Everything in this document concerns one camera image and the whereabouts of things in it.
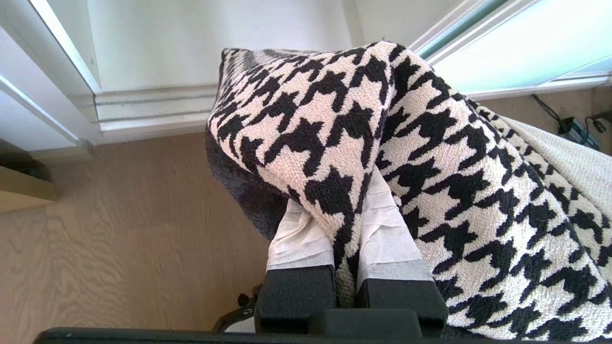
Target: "electrical cord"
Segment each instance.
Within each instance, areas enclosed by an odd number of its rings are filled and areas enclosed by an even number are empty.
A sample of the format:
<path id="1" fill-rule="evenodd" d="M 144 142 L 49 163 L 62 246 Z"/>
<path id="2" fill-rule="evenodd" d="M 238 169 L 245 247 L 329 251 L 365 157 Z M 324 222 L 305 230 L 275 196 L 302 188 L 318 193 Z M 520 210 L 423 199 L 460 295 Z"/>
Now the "electrical cord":
<path id="1" fill-rule="evenodd" d="M 566 128 L 563 122 L 561 121 L 561 117 L 559 117 L 559 115 L 554 112 L 553 109 L 551 109 L 542 99 L 540 99 L 540 97 L 535 94 L 532 94 L 531 97 L 536 100 L 540 107 L 542 107 L 542 109 L 544 109 L 544 111 L 546 111 L 549 116 L 551 116 L 555 121 L 557 121 L 561 130 L 563 130 L 564 132 L 567 132 L 569 130 L 569 128 Z M 586 117 L 584 119 L 584 128 L 586 129 L 586 134 L 582 136 L 582 140 L 580 140 L 580 142 L 574 142 L 578 144 L 585 144 L 589 139 L 589 122 L 587 121 L 588 119 L 592 120 L 593 123 L 595 123 L 595 120 L 593 118 L 591 118 L 590 116 Z"/>

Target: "wooden floor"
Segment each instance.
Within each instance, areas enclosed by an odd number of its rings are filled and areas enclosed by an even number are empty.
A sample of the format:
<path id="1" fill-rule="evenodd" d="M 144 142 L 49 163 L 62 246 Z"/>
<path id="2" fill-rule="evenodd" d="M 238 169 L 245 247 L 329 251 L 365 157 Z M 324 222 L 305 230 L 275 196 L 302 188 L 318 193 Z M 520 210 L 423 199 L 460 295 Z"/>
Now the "wooden floor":
<path id="1" fill-rule="evenodd" d="M 202 134 L 52 168 L 60 201 L 0 215 L 0 343 L 54 326 L 208 330 L 262 282 L 267 242 L 211 176 Z"/>

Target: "houndstooth blanket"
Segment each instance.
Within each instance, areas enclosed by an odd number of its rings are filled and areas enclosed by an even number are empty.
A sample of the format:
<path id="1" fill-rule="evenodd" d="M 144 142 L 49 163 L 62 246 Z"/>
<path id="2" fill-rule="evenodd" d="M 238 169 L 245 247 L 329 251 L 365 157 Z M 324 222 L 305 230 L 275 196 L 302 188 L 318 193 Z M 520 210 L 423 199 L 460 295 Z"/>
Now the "houndstooth blanket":
<path id="1" fill-rule="evenodd" d="M 213 173 L 267 238 L 288 198 L 321 224 L 346 307 L 376 165 L 449 325 L 491 338 L 612 337 L 609 220 L 401 45 L 227 49 L 206 135 Z"/>

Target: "black foam pad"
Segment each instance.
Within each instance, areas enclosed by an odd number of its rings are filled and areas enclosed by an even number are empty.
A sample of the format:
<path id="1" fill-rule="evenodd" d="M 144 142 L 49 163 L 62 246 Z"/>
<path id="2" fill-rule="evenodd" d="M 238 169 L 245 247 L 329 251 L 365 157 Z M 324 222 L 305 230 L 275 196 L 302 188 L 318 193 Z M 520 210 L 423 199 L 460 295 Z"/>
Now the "black foam pad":
<path id="1" fill-rule="evenodd" d="M 336 307 L 334 267 L 269 270 L 255 305 L 258 333 L 301 333 L 308 317 Z"/>
<path id="2" fill-rule="evenodd" d="M 366 279 L 357 293 L 356 307 L 411 309 L 417 313 L 423 337 L 439 337 L 449 317 L 433 281 Z"/>

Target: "knit throw blanket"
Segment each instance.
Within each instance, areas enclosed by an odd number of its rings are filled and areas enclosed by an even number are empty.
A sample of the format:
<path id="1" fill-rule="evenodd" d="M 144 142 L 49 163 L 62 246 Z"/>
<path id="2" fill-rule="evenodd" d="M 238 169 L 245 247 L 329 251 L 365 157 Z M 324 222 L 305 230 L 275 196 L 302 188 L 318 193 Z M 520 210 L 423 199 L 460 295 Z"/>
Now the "knit throw blanket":
<path id="1" fill-rule="evenodd" d="M 227 49 L 220 74 L 206 134 L 212 172 L 269 239 L 288 198 L 311 213 L 333 242 L 342 306 L 356 292 L 376 165 L 450 326 L 491 338 L 612 337 L 609 220 L 420 57 L 390 42 Z"/>

